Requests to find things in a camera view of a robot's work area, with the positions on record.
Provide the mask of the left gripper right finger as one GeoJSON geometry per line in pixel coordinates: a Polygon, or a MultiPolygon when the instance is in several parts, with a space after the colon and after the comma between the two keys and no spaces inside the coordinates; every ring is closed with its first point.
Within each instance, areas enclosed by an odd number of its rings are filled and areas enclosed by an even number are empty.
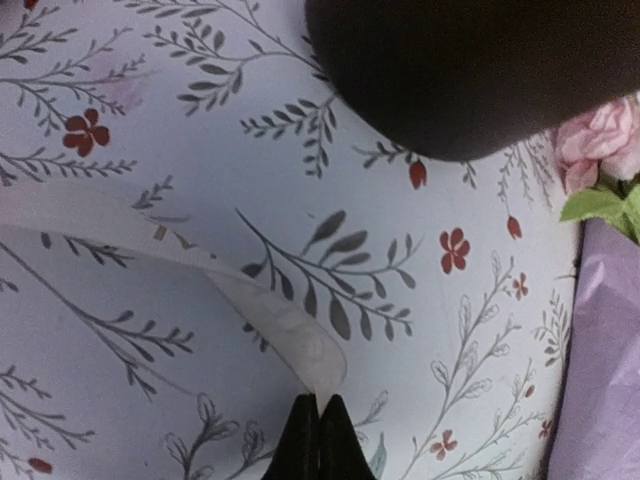
{"type": "Polygon", "coordinates": [[[321,480],[373,480],[346,405],[339,395],[329,400],[319,420],[321,480]]]}

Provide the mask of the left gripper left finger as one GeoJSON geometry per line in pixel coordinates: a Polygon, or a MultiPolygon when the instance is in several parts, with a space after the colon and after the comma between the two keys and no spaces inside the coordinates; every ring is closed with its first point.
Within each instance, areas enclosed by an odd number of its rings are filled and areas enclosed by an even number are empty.
{"type": "Polygon", "coordinates": [[[295,398],[263,480],[316,480],[319,469],[319,413],[316,397],[295,398]]]}

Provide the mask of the purple flower bouquet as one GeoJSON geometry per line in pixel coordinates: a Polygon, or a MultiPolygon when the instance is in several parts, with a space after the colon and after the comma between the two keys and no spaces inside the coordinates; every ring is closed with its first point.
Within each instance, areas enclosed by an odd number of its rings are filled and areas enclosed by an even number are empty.
{"type": "Polygon", "coordinates": [[[639,99],[562,124],[561,219],[584,225],[551,479],[639,476],[639,99]]]}

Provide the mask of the cream ribbon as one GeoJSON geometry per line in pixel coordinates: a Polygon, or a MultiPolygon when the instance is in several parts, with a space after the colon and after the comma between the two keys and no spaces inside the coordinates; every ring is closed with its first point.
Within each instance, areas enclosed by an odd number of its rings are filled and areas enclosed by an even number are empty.
{"type": "Polygon", "coordinates": [[[1,190],[1,223],[195,268],[319,401],[336,394],[346,378],[342,348],[301,307],[119,199],[68,181],[16,184],[1,190]]]}

